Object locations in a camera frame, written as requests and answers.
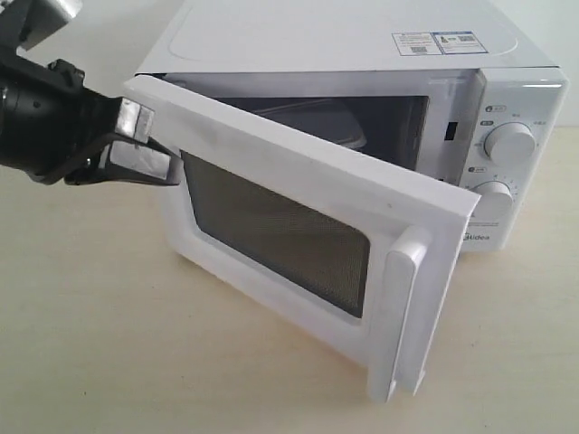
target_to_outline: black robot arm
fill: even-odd
[[[179,184],[181,159],[150,137],[152,110],[86,89],[84,72],[66,61],[44,68],[17,55],[66,20],[45,23],[50,8],[14,0],[0,14],[0,165],[42,184]]]

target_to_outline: label on microwave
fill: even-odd
[[[432,32],[443,54],[484,54],[488,52],[473,32]]]
[[[431,33],[392,33],[401,56],[440,56],[442,51]]]

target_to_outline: microwave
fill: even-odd
[[[387,401],[459,253],[505,246],[567,85],[486,1],[192,0],[126,92],[184,160],[171,246]]]

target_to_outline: power dial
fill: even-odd
[[[512,167],[530,158],[536,150],[531,130],[523,124],[501,125],[485,141],[485,152],[496,165]]]
[[[477,219],[494,221],[509,212],[513,206],[510,189],[498,181],[481,184],[472,191],[480,194],[479,204],[473,213]]]

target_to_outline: open microwave door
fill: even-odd
[[[479,196],[153,77],[127,92],[185,161],[172,246],[367,366],[372,399],[415,392]]]

